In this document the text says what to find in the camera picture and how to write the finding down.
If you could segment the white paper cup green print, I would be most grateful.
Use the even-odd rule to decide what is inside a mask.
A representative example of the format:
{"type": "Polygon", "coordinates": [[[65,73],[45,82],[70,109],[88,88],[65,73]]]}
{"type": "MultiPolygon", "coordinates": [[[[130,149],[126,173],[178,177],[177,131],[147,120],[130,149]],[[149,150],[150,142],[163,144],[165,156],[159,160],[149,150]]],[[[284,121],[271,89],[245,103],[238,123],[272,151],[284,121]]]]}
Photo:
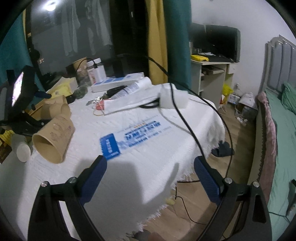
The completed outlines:
{"type": "Polygon", "coordinates": [[[13,134],[11,137],[11,148],[21,162],[25,163],[29,161],[31,148],[25,136],[18,135],[16,133],[13,134]]]}

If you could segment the grey bed headboard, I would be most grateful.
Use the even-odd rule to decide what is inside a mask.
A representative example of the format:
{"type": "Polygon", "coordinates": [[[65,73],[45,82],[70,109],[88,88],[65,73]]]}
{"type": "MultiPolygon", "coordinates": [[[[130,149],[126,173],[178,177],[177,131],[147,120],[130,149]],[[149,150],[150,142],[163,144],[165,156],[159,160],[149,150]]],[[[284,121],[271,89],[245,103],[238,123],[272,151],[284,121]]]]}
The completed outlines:
{"type": "Polygon", "coordinates": [[[286,82],[295,87],[295,44],[279,35],[265,45],[260,90],[281,95],[286,82]]]}

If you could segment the white tablecloth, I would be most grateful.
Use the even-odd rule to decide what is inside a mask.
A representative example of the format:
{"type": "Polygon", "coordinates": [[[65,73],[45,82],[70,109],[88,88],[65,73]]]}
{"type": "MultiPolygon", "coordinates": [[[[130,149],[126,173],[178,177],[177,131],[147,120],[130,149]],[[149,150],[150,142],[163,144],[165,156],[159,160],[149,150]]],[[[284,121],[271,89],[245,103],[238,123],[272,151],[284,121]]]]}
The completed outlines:
{"type": "Polygon", "coordinates": [[[88,94],[71,104],[75,131],[64,161],[53,164],[33,151],[21,162],[10,153],[1,164],[1,208],[26,240],[40,184],[66,182],[99,156],[107,170],[85,209],[106,240],[123,240],[165,207],[175,183],[190,175],[197,156],[208,156],[225,137],[222,120],[195,96],[178,109],[133,108],[108,115],[86,106],[88,94]]]}

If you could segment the brown paper cup lying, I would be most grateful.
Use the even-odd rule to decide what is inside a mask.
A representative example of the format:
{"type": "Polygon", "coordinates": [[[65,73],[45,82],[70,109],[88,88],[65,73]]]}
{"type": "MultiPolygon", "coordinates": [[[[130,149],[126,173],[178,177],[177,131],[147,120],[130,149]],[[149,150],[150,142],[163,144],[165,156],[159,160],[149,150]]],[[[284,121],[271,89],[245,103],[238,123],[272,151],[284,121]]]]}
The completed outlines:
{"type": "Polygon", "coordinates": [[[71,111],[66,103],[45,104],[41,108],[41,119],[51,120],[60,114],[70,118],[71,111]]]}

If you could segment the blue white paper strip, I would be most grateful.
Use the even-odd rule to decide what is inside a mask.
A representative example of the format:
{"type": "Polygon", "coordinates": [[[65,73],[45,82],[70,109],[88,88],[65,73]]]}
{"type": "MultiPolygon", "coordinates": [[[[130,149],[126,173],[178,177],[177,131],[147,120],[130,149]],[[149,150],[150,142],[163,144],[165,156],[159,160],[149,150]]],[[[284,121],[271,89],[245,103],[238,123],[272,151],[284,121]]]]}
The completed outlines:
{"type": "Polygon", "coordinates": [[[163,135],[172,129],[172,124],[161,115],[146,118],[121,131],[109,133],[99,139],[102,155],[111,160],[129,152],[151,138],[163,135]]]}

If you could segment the yellow tissue box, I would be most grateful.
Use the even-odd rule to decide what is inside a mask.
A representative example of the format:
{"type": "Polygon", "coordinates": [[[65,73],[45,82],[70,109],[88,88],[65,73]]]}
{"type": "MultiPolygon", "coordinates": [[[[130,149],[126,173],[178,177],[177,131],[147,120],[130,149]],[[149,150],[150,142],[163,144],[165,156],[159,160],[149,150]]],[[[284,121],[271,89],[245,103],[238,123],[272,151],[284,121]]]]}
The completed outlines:
{"type": "Polygon", "coordinates": [[[65,78],[61,77],[60,80],[50,88],[46,93],[51,94],[52,98],[59,96],[70,96],[78,88],[76,77],[65,78]]]}

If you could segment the white desk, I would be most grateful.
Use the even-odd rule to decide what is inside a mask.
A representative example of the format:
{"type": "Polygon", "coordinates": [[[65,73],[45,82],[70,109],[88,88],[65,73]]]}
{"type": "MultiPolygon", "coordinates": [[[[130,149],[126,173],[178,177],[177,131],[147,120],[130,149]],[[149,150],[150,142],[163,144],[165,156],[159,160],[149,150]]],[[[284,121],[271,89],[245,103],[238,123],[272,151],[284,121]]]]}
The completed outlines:
{"type": "Polygon", "coordinates": [[[191,89],[204,99],[213,102],[218,109],[223,85],[231,85],[237,63],[191,61],[191,89]]]}

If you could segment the white long box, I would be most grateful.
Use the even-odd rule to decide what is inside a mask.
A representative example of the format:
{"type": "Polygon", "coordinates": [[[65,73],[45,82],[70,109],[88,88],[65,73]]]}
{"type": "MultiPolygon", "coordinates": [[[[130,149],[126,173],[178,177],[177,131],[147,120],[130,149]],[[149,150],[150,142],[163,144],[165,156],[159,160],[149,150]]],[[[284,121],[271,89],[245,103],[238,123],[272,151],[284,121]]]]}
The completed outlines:
{"type": "Polygon", "coordinates": [[[91,86],[91,91],[93,93],[96,92],[102,92],[107,91],[112,88],[116,88],[123,85],[131,85],[134,82],[144,78],[144,73],[130,73],[126,75],[125,77],[119,77],[119,78],[107,78],[107,80],[104,80],[101,83],[95,83],[91,86]]]}

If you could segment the green bed sheet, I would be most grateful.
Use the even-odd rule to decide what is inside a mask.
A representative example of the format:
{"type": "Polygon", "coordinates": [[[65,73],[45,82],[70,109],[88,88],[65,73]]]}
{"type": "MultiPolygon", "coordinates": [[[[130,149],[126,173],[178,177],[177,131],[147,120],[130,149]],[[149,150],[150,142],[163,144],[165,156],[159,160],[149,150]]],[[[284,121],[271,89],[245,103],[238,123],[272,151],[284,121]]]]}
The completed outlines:
{"type": "Polygon", "coordinates": [[[283,84],[281,97],[266,90],[276,128],[276,157],[273,184],[268,201],[272,239],[278,240],[291,224],[295,210],[289,212],[295,196],[295,88],[283,84]]]}

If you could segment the black monitor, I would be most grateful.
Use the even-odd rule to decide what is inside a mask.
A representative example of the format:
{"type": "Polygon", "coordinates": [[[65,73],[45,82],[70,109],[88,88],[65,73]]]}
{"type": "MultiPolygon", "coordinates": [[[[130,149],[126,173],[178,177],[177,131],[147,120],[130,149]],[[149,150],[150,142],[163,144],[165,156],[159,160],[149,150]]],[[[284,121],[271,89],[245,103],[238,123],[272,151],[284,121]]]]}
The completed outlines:
{"type": "Polygon", "coordinates": [[[237,28],[192,23],[189,41],[193,43],[193,53],[210,62],[240,61],[241,33],[237,28]]]}

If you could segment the white pill bottle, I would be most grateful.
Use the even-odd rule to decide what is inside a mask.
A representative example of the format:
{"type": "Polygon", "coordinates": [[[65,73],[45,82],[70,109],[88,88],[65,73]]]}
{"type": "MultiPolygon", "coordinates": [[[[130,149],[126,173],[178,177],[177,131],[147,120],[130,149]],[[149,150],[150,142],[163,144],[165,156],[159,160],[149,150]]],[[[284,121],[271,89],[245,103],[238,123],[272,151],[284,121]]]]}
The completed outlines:
{"type": "Polygon", "coordinates": [[[91,84],[102,83],[107,80],[106,72],[100,58],[87,62],[87,72],[91,84]]]}

